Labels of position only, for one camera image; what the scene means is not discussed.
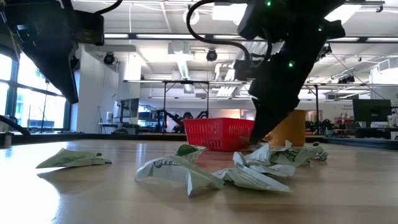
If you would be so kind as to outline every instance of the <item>ceiling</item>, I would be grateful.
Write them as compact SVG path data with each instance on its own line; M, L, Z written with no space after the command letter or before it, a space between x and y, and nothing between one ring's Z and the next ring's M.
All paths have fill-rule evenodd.
M72 0L75 9L94 12L109 4L99 0ZM125 1L133 4L122 4L115 10L104 14L105 32L120 33L173 33L187 34L183 13L187 4L178 1ZM376 13L378 6L363 6L345 24L347 36L398 36L398 1L387 0L384 11ZM203 34L235 34L237 26L232 21L214 21L211 17L212 6L201 7L195 32ZM107 40L108 45L135 45L151 71L143 73L165 74L176 70L177 63L168 61L168 44L171 40ZM210 45L199 41L187 41L190 51L194 52L192 60L187 62L190 70L214 71L216 63L207 62L209 48L215 48L218 60L233 60L239 50L224 45ZM356 68L356 74L362 80L368 80L368 68L373 62L380 62L391 55L398 55L398 44L331 44L336 57L347 68ZM122 60L128 53L119 54ZM346 70L332 55L315 64L309 75L312 82L327 82L328 78Z

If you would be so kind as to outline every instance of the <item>security camera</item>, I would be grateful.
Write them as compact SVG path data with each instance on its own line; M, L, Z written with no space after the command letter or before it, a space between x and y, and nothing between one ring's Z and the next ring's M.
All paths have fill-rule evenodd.
M216 50L215 49L209 49L209 52L207 53L206 59L209 62L214 62L215 60L217 60Z
M106 53L106 55L104 57L104 63L106 65L113 65L114 62L115 62L115 59L114 59L114 56L113 56L113 52Z

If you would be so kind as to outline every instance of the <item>red plastic basket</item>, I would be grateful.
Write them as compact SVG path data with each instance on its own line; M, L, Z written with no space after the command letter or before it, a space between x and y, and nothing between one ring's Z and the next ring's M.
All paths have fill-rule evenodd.
M233 118L185 119L188 143L213 151L237 151L245 147L240 136L249 137L254 121Z

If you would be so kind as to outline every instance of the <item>black frame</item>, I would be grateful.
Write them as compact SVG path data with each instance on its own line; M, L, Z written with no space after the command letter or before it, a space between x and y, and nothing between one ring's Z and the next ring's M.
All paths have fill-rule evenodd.
M9 54L4 54L7 52L3 51L4 48L0 49L0 54L3 54L7 57L10 57ZM31 86L23 85L18 83L18 71L19 71L19 62L15 59L15 57L11 57L12 59L12 65L11 65L11 77L10 80L2 80L0 79L1 83L8 84L8 93L7 93L7 103L6 103L6 113L11 116L15 116L16 112L16 105L17 105L17 89L18 88L24 88L24 89L29 89L38 93L43 93L47 94L50 96L62 96L57 93L47 91L47 90L41 90L39 88L34 88ZM69 131L70 130L70 113L71 113L72 105L66 101L65 102L65 111L63 115L63 128L43 128L43 131Z

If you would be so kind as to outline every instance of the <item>table surface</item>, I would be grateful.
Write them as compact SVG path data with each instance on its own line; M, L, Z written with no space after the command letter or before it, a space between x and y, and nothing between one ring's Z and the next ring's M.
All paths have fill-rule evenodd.
M327 164L302 166L281 182L294 192L226 185L187 197L165 180L135 182L150 159L182 142L82 140L0 150L0 223L397 223L398 153L322 144ZM111 165L35 169L62 147L102 152ZM205 152L198 165L232 167L232 152Z

